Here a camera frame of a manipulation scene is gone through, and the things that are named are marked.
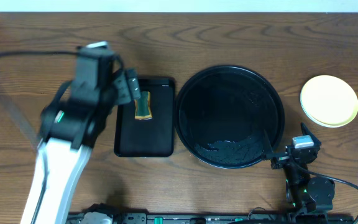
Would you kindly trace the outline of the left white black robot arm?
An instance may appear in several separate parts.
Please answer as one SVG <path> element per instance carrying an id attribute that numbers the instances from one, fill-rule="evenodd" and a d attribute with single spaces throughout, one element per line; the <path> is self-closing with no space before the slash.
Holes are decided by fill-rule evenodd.
<path id="1" fill-rule="evenodd" d="M 140 98 L 134 69 L 76 72 L 42 111 L 35 172 L 21 223 L 65 223 L 98 136 L 116 105 Z"/>

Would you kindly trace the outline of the yellow plate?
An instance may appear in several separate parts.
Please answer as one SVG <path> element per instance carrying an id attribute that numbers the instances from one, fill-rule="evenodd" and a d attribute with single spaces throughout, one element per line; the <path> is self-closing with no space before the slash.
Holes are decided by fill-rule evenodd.
<path id="1" fill-rule="evenodd" d="M 358 98 L 353 88 L 338 77 L 318 75 L 300 91 L 308 114 L 326 124 L 349 124 L 358 113 Z"/>

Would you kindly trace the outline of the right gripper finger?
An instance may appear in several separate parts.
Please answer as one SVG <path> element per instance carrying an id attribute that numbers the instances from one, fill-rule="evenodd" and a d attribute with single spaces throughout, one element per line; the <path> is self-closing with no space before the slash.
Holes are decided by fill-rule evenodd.
<path id="1" fill-rule="evenodd" d="M 264 130 L 264 137 L 263 137 L 263 149 L 262 149 L 262 160 L 271 160 L 273 157 L 273 149 L 267 135 L 266 130 Z"/>
<path id="2" fill-rule="evenodd" d="M 314 143 L 314 146 L 321 146 L 321 141 L 307 128 L 305 123 L 301 123 L 301 131 L 304 136 L 309 136 Z"/>

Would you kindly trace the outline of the yellow green sponge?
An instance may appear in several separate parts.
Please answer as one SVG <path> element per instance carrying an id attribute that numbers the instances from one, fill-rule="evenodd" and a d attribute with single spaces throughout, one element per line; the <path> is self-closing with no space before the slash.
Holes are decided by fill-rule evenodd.
<path id="1" fill-rule="evenodd" d="M 140 98 L 135 100 L 135 119 L 146 120 L 152 119 L 152 112 L 150 108 L 151 95 L 149 91 L 142 91 Z"/>

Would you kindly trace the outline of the black round tray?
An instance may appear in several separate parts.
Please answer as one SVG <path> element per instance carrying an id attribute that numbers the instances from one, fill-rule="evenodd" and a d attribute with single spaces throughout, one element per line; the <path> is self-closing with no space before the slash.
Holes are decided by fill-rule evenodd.
<path id="1" fill-rule="evenodd" d="M 175 127 L 180 141 L 199 160 L 240 169 L 262 160 L 264 143 L 276 150 L 285 111 L 277 91 L 262 75 L 218 65 L 198 72 L 181 88 Z"/>

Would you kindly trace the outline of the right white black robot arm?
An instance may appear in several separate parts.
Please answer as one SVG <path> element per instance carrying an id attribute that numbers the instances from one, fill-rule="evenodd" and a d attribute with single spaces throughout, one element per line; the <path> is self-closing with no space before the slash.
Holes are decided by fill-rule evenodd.
<path id="1" fill-rule="evenodd" d="M 263 135 L 262 159 L 272 169 L 283 169 L 287 200 L 293 205 L 288 223 L 328 223 L 327 212 L 333 209 L 335 183 L 312 174 L 307 165 L 316 160 L 321 141 L 301 123 L 302 135 L 294 137 L 283 152 L 273 152 L 267 133 Z"/>

